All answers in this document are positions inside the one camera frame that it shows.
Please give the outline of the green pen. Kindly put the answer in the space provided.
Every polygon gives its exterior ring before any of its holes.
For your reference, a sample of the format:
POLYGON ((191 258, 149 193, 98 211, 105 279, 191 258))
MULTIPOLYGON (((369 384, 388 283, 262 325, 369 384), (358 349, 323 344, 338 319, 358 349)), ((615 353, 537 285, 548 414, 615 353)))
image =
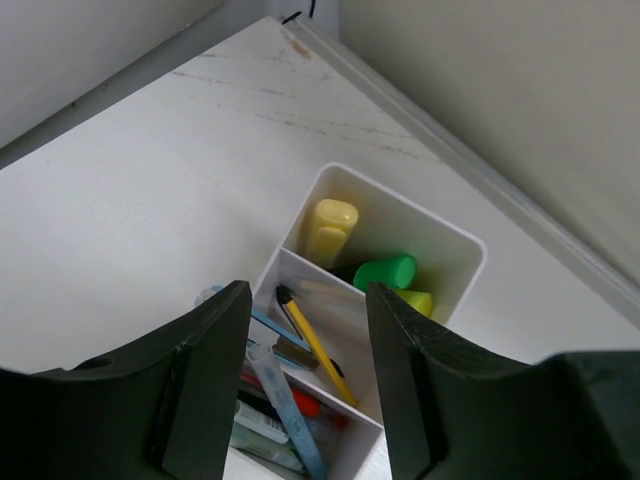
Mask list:
POLYGON ((306 472, 281 423, 241 400, 235 404, 229 445, 297 473, 306 472))

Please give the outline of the light blue marker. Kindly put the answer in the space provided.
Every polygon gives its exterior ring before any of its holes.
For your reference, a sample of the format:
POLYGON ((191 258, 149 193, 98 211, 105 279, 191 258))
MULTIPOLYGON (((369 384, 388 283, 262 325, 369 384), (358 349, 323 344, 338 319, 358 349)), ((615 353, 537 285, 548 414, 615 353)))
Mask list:
POLYGON ((289 438, 312 479, 327 479, 327 468, 272 349, 254 344, 247 348, 246 359, 264 392, 276 409, 289 438))

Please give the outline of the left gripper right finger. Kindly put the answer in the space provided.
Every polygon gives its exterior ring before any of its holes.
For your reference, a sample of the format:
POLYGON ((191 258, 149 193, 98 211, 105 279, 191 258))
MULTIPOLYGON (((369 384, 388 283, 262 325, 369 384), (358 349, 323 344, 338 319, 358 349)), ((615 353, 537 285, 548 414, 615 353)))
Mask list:
POLYGON ((635 479, 639 355, 579 351, 529 365, 366 293, 396 479, 635 479))

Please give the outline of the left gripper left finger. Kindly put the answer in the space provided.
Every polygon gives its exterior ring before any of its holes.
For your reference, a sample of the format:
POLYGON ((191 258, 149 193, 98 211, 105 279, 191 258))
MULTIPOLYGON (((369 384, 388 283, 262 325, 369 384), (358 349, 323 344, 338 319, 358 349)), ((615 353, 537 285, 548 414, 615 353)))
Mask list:
POLYGON ((70 370, 1 374, 5 479, 219 479, 252 295, 233 281, 70 370))

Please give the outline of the green highlighter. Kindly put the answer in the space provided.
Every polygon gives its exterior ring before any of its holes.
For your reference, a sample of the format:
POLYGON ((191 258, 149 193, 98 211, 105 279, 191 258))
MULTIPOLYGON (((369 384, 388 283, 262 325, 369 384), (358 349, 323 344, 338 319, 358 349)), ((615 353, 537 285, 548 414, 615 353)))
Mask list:
POLYGON ((330 273, 365 292, 370 283, 391 289, 406 289, 417 273, 416 259, 407 254, 333 268, 330 273))

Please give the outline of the yellow utility knife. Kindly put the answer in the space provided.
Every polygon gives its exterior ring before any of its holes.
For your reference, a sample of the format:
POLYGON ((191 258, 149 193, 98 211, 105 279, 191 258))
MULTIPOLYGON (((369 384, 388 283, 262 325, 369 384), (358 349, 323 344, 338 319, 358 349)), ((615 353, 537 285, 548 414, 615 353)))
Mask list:
POLYGON ((312 354, 329 376, 329 379, 341 395, 343 401, 355 407, 356 398, 348 387, 342 370, 337 367, 336 363, 329 356, 309 320, 295 302, 290 290, 284 285, 278 285, 275 289, 275 296, 279 307, 287 318, 293 322, 294 328, 310 346, 312 354))

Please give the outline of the red pen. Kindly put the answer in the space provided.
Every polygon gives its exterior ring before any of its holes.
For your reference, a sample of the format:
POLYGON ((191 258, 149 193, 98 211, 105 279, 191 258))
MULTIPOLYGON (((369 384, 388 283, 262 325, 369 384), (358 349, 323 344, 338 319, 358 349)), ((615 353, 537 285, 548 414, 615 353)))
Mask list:
MULTIPOLYGON (((254 375, 241 373, 240 381, 241 385, 248 387, 252 394, 256 394, 260 398, 267 399, 262 385, 254 375)), ((349 420, 343 414, 330 409, 320 400, 296 387, 292 387, 291 390, 295 403, 303 415, 315 418, 316 420, 324 420, 329 425, 339 430, 344 430, 347 427, 349 420)))

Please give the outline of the cream yellow highlighter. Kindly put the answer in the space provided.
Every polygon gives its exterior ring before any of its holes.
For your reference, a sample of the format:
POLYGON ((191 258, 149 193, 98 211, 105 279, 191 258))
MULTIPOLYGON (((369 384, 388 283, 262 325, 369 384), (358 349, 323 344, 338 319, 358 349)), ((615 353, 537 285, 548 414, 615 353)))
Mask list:
POLYGON ((321 268, 331 268, 358 220, 358 209, 351 203, 331 198, 320 200, 307 218, 305 258, 321 268))

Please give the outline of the black pen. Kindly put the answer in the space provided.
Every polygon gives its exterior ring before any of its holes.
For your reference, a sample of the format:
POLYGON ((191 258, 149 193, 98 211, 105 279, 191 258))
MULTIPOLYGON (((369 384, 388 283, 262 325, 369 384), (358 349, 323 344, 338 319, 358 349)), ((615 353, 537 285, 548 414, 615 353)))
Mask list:
POLYGON ((268 400, 241 389, 238 390, 237 398, 260 413, 280 421, 280 416, 268 400))

